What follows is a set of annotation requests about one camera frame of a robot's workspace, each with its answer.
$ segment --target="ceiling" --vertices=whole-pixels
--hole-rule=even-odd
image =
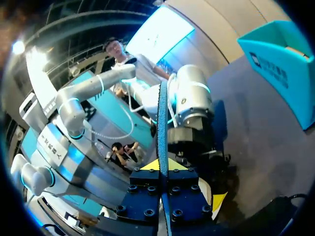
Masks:
[[[45,66],[57,89],[71,76],[68,68],[99,53],[109,37],[127,43],[156,10],[154,0],[57,0],[24,34],[27,48],[37,46],[45,52]],[[22,94],[32,89],[26,76],[26,63],[20,58],[14,79]]]

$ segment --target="man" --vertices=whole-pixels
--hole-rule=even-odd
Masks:
[[[169,75],[163,71],[160,67],[156,66],[153,62],[147,59],[144,55],[129,55],[124,51],[123,45],[115,38],[109,38],[103,46],[104,51],[108,55],[115,58],[115,65],[112,68],[119,67],[132,58],[136,58],[134,63],[136,67],[136,77],[138,80],[142,80],[150,86],[158,85],[162,80],[168,80]],[[114,93],[128,103],[127,91],[122,88],[118,83],[114,86]],[[131,97],[131,106],[133,109],[139,107],[137,102]],[[140,110],[138,112],[141,116],[148,117],[145,111]]]
[[[113,143],[112,151],[115,154],[115,157],[112,158],[116,160],[118,158],[119,162],[126,169],[133,171],[134,168],[139,166],[141,158],[136,156],[135,150],[139,147],[139,143],[135,142],[123,146],[121,143]]]

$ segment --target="yellow triangle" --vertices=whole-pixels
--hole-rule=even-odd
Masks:
[[[221,203],[225,199],[226,195],[227,192],[224,194],[213,195],[212,212],[216,211],[221,206]]]
[[[145,167],[141,168],[142,170],[159,170],[159,165],[158,165],[158,160],[156,159],[155,161],[151,162],[150,164],[146,165]],[[182,166],[181,164],[178,164],[176,161],[172,159],[168,159],[168,170],[172,171],[174,169],[179,169],[179,170],[187,170],[186,167]]]

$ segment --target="blue strap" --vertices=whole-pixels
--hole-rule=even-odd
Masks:
[[[168,235],[171,236],[170,211],[167,196],[168,157],[167,157],[167,82],[160,84],[157,110],[157,158],[159,162],[160,184],[162,187],[162,203]]]

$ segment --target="screw head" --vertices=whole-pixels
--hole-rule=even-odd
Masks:
[[[137,185],[132,184],[128,188],[128,192],[130,192],[130,193],[136,193],[137,191],[138,191]]]
[[[202,207],[202,213],[210,213],[212,212],[212,207],[210,205],[204,205]]]
[[[118,205],[116,207],[116,214],[117,215],[124,215],[126,213],[126,207],[123,205]]]
[[[173,210],[173,213],[172,213],[172,220],[173,221],[179,221],[183,218],[183,211],[180,210],[180,209],[177,209],[177,210]]]
[[[190,188],[195,193],[200,192],[200,188],[197,184],[192,185]]]
[[[153,217],[156,214],[156,212],[153,209],[146,209],[144,211],[144,215],[146,217]]]
[[[171,194],[176,195],[176,194],[179,194],[180,192],[181,192],[181,188],[178,186],[175,186],[172,188]]]
[[[148,193],[149,193],[150,195],[154,195],[155,193],[157,193],[157,188],[154,187],[154,186],[149,186],[149,187],[148,187]]]

